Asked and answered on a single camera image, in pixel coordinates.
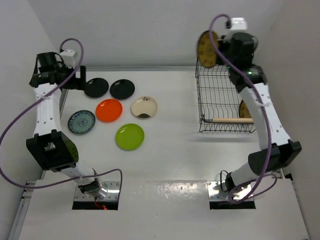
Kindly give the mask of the beige floral plate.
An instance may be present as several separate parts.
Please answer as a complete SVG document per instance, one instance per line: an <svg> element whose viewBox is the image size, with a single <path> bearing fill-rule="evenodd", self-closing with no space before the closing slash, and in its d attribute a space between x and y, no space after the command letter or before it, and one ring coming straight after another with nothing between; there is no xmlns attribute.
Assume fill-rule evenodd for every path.
<svg viewBox="0 0 320 240"><path fill-rule="evenodd" d="M140 96L132 102L130 111L138 119L150 119L158 112L158 103L153 97Z"/></svg>

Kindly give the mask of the brown patterned plate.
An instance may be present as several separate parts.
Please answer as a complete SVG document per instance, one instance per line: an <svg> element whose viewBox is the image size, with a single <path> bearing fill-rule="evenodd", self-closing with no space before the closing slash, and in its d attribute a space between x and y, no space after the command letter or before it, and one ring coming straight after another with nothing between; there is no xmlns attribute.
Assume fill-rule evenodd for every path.
<svg viewBox="0 0 320 240"><path fill-rule="evenodd" d="M197 59L204 68L210 69L216 65L216 49L212 45L208 30L199 37L196 52Z"/></svg>
<svg viewBox="0 0 320 240"><path fill-rule="evenodd" d="M239 105L238 114L240 118L251 119L252 116L245 102L242 100Z"/></svg>

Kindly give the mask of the orange plate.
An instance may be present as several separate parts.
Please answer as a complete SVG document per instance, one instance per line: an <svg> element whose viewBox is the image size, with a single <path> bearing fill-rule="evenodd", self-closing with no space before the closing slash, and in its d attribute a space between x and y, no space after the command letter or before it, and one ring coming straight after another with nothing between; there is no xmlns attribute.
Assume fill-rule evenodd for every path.
<svg viewBox="0 0 320 240"><path fill-rule="evenodd" d="M123 106L117 99L105 99L100 102L95 110L95 115L99 121L111 123L116 121L123 112Z"/></svg>

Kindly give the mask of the lime green plate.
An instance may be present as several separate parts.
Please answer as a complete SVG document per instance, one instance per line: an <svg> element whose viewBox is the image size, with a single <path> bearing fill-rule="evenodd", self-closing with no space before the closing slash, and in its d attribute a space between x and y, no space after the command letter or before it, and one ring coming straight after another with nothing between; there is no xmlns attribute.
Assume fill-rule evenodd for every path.
<svg viewBox="0 0 320 240"><path fill-rule="evenodd" d="M121 126L115 134L116 145L124 151L138 149L145 139L145 132L141 126L135 123L127 123Z"/></svg>

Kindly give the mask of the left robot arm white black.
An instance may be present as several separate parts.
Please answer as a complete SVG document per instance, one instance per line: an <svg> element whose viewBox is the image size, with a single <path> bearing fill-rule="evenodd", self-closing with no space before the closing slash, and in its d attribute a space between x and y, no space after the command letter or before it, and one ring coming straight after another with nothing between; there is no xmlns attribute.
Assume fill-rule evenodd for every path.
<svg viewBox="0 0 320 240"><path fill-rule="evenodd" d="M36 56L29 85L36 97L36 125L26 147L44 171L62 173L73 179L82 194L102 199L97 172L79 161L76 145L62 131L60 98L62 90L83 90L86 68L76 63L77 52L66 49Z"/></svg>

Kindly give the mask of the black plate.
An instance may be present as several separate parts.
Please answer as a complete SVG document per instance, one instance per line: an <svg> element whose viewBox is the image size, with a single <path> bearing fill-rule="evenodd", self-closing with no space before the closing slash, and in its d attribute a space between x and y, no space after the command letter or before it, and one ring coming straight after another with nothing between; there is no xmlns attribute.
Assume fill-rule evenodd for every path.
<svg viewBox="0 0 320 240"><path fill-rule="evenodd" d="M100 77L89 80L84 86L84 93L90 98L100 98L104 96L109 89L109 83Z"/></svg>
<svg viewBox="0 0 320 240"><path fill-rule="evenodd" d="M110 94L117 100L125 100L133 95L135 92L135 85L128 79L119 79L115 81L110 87Z"/></svg>

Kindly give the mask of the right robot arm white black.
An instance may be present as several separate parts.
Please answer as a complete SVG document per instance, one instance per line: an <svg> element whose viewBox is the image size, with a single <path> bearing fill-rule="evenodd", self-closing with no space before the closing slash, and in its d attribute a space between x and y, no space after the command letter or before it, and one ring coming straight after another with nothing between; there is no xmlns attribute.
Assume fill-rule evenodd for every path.
<svg viewBox="0 0 320 240"><path fill-rule="evenodd" d="M253 119L260 147L248 155L246 164L226 175L225 187L231 193L266 173L287 167L302 146L285 131L271 100L266 75L260 66L252 63L258 44L255 37L236 32L222 40L221 60L228 66L229 79Z"/></svg>

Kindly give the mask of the blue green patterned plate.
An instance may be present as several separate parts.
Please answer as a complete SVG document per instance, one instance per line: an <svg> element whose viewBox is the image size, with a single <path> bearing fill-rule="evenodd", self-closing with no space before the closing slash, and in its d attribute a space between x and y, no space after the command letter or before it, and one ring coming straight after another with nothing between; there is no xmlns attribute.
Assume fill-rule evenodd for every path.
<svg viewBox="0 0 320 240"><path fill-rule="evenodd" d="M91 131L95 124L96 117L91 111L79 110L70 116L67 127L73 134L83 135Z"/></svg>

